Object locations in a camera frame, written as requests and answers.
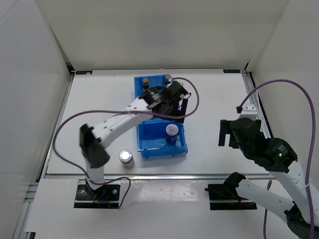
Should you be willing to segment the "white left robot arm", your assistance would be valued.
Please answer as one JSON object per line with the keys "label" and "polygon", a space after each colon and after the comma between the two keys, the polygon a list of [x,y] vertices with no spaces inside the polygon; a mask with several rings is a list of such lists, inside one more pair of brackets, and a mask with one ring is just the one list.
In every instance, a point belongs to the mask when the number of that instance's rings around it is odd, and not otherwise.
{"label": "white left robot arm", "polygon": [[85,158],[88,195],[93,199],[104,195],[104,165],[110,160],[106,148],[131,128],[153,118],[153,114],[159,114],[164,120],[181,120],[187,108],[187,95],[189,92],[177,81],[168,87],[148,88],[123,110],[123,114],[117,113],[95,126],[84,124],[80,127],[79,145]]}

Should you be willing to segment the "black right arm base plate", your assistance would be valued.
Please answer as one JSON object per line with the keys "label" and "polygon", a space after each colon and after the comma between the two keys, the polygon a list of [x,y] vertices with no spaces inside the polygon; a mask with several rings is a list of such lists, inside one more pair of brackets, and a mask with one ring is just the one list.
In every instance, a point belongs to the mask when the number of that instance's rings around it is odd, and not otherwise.
{"label": "black right arm base plate", "polygon": [[204,189],[208,193],[211,211],[256,210],[256,203],[238,196],[224,184],[208,184]]}

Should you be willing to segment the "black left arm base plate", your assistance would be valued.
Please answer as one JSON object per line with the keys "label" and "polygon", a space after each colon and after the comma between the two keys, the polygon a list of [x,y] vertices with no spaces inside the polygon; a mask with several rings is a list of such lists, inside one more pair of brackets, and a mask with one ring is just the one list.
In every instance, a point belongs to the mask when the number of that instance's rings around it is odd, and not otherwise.
{"label": "black left arm base plate", "polygon": [[74,208],[78,209],[118,209],[120,202],[119,183],[111,183],[91,190],[84,181],[78,181]]}

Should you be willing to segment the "yellow label bottle gold cap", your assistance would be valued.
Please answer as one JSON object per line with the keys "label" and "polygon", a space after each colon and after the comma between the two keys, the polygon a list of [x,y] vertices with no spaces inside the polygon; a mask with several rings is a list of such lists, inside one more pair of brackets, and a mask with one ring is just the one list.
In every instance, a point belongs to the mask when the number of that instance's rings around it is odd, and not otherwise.
{"label": "yellow label bottle gold cap", "polygon": [[172,81],[173,81],[173,78],[171,77],[171,75],[166,75],[164,86],[167,87],[169,84],[172,83]]}

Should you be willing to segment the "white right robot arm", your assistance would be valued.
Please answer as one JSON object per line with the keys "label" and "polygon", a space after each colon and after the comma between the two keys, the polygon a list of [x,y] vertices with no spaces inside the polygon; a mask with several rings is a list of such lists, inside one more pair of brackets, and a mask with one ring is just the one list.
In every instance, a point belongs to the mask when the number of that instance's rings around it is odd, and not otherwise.
{"label": "white right robot arm", "polygon": [[229,199],[249,199],[277,215],[301,239],[319,237],[319,192],[311,183],[291,146],[280,138],[266,138],[260,130],[260,120],[240,118],[221,120],[219,146],[229,145],[241,150],[245,158],[264,168],[290,195],[284,198],[254,184],[244,175],[234,172],[224,181],[224,194]]}

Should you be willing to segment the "red label spice jar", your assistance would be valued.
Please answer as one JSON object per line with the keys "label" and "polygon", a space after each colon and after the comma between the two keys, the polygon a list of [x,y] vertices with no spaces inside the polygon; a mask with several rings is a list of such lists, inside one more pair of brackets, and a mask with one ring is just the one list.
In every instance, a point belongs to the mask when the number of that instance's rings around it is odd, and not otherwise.
{"label": "red label spice jar", "polygon": [[177,136],[179,128],[176,124],[168,124],[165,128],[166,132],[166,141],[168,143],[175,143],[177,141]]}
{"label": "red label spice jar", "polygon": [[135,164],[133,154],[130,150],[124,149],[119,153],[119,160],[126,168],[132,168]]}

